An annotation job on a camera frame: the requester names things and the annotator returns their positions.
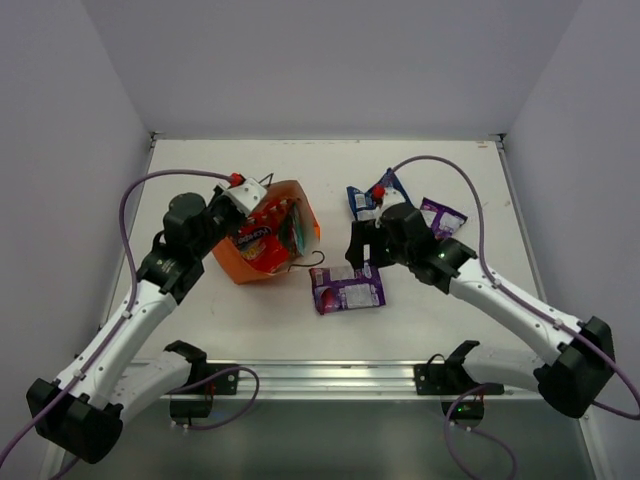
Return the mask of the large purple snack packet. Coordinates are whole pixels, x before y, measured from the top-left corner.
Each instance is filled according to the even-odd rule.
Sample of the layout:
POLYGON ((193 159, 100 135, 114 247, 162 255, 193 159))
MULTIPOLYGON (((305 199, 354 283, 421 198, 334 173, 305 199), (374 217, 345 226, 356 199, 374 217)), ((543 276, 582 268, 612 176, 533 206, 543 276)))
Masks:
POLYGON ((386 305, 379 270, 368 263, 362 269, 313 267, 309 275, 314 306, 320 315, 386 305))

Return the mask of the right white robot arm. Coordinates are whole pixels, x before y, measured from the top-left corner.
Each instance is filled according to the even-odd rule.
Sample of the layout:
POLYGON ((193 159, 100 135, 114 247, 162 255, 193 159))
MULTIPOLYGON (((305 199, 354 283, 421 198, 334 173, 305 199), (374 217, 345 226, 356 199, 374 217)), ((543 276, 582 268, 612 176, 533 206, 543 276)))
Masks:
POLYGON ((581 321, 483 270, 474 250, 454 238, 436 238, 407 203, 387 208, 377 219, 353 222, 345 258, 355 269, 402 265, 421 283, 479 309, 529 347, 520 352, 466 340, 442 365, 420 366, 420 374, 446 394, 481 384, 514 386, 537 392, 556 411, 579 418, 613 375, 613 338, 606 322, 581 321))

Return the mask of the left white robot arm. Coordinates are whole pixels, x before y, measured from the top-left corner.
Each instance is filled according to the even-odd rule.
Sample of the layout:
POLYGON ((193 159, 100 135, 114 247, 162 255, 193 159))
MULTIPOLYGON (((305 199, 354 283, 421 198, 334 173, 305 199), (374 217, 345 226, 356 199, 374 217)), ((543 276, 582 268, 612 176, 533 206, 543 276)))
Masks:
POLYGON ((37 433, 81 460, 106 457, 123 428, 125 403, 115 387, 135 354, 204 273, 204 257, 250 216, 251 199, 218 190, 174 197, 134 273, 126 300, 85 350, 52 381, 36 379, 26 393, 37 433))

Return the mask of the small purple snack packet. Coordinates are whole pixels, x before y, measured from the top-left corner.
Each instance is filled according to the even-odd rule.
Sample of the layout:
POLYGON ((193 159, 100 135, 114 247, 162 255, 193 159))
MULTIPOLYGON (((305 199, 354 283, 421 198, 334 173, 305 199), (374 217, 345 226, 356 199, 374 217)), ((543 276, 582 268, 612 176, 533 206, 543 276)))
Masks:
POLYGON ((422 199, 420 211, 438 240, 453 236, 468 220, 463 213, 427 197, 422 199))

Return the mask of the orange paper bag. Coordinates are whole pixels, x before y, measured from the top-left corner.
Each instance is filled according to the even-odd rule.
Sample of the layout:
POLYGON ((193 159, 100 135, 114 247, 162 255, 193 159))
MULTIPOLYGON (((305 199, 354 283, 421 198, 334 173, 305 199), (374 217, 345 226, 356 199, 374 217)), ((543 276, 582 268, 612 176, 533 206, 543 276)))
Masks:
POLYGON ((212 249, 222 270, 237 285, 286 273, 319 244, 321 229, 297 180, 268 186, 267 194, 240 229, 212 249))

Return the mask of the red snack packet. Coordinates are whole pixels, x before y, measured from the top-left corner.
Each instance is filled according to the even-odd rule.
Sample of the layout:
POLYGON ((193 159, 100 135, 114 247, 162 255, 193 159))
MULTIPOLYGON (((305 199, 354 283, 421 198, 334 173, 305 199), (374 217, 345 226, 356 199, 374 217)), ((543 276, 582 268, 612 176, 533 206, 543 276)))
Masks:
POLYGON ((271 274, 289 259, 277 233, 292 203, 291 197, 275 198, 262 203, 232 237, 232 243, 253 269, 271 274))

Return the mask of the blue snack packet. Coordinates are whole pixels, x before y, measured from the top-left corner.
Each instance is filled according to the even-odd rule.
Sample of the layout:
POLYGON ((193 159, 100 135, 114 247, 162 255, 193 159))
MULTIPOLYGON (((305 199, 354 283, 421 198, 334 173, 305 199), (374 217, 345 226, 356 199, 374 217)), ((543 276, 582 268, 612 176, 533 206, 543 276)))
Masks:
POLYGON ((388 168, 378 182, 366 191, 354 186, 346 187, 348 205, 356 221, 370 220, 374 217, 376 203, 373 198, 373 193, 377 186, 384 187, 386 190, 395 190, 403 201, 411 202, 406 189, 396 173, 392 168, 388 168))

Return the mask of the teal snack packet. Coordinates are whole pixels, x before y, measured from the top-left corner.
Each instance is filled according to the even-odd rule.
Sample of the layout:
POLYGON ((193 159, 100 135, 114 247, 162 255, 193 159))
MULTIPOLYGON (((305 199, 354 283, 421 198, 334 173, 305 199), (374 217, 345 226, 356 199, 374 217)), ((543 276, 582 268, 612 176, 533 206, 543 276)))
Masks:
POLYGON ((292 203, 287 210, 279 226, 277 238, 290 258, 297 258, 304 254, 305 233, 300 209, 296 202, 292 203))

